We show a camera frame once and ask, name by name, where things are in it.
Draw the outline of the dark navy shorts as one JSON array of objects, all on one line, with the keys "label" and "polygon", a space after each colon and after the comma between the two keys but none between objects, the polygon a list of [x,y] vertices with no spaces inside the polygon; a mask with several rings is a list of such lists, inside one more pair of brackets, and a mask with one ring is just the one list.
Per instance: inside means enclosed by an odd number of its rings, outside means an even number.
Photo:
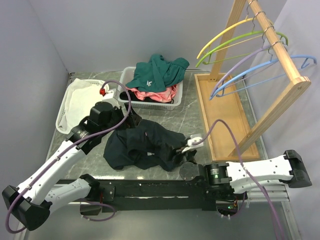
[{"label": "dark navy shorts", "polygon": [[136,166],[147,170],[160,166],[171,172],[187,161],[192,161],[196,151],[182,153],[187,138],[179,132],[164,128],[157,122],[132,114],[134,127],[116,129],[107,139],[103,158],[114,170]]}]

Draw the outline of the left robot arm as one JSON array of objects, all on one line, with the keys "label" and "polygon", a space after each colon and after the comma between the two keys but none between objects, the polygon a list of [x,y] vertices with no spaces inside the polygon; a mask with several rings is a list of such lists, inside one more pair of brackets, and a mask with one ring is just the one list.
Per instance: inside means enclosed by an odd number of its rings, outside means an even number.
[{"label": "left robot arm", "polygon": [[8,185],[2,197],[8,213],[5,227],[17,234],[9,226],[10,216],[14,216],[29,231],[39,228],[55,210],[75,200],[99,201],[102,189],[100,182],[89,174],[60,189],[53,186],[79,160],[99,145],[102,138],[113,130],[125,130],[136,126],[130,102],[122,107],[106,101],[97,102],[78,125],[73,127],[58,150],[32,176],[17,187]]}]

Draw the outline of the blue hanger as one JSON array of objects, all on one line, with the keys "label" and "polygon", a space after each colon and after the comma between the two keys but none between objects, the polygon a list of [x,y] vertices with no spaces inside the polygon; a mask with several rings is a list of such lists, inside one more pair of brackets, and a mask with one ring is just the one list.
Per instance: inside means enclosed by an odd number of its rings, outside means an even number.
[{"label": "blue hanger", "polygon": [[243,88],[241,88],[239,90],[234,90],[231,93],[225,93],[226,88],[229,88],[229,87],[235,85],[238,82],[244,81],[247,78],[253,77],[253,76],[258,74],[258,72],[256,72],[256,73],[254,73],[252,75],[248,75],[249,73],[254,72],[254,71],[258,70],[258,69],[264,68],[264,67],[265,68],[263,70],[266,70],[269,66],[272,66],[272,65],[278,63],[279,61],[280,60],[278,58],[273,58],[273,56],[271,56],[269,61],[265,61],[263,63],[255,65],[255,66],[253,66],[253,67],[251,67],[251,68],[239,73],[238,75],[233,76],[230,80],[227,80],[227,78],[226,78],[226,80],[224,82],[222,82],[222,86],[218,87],[218,90],[217,90],[217,92],[216,92],[216,94],[215,94],[215,96],[213,98],[215,98],[215,97],[221,98],[221,97],[224,97],[224,96],[227,96],[227,95],[230,95],[230,94],[233,94],[233,93],[237,93],[239,91],[242,91],[242,90],[245,90],[245,89],[254,87],[256,85],[259,85],[259,84],[262,84],[262,83],[265,83],[265,82],[268,82],[268,81],[271,81],[271,80],[274,80],[274,79],[277,79],[279,77],[284,76],[285,74],[283,73],[283,74],[277,75],[275,77],[268,78],[266,80],[260,81],[258,83],[254,83],[252,85],[245,86],[245,87],[243,87]]}]

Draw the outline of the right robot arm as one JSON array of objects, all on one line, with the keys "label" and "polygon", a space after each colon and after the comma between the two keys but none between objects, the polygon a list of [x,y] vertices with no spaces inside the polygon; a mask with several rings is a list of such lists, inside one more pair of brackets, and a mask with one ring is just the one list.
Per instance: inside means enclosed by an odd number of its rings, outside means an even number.
[{"label": "right robot arm", "polygon": [[232,161],[206,165],[185,162],[179,169],[179,175],[184,181],[227,200],[273,184],[294,189],[312,186],[302,157],[293,149],[275,158],[245,162],[243,165]]}]

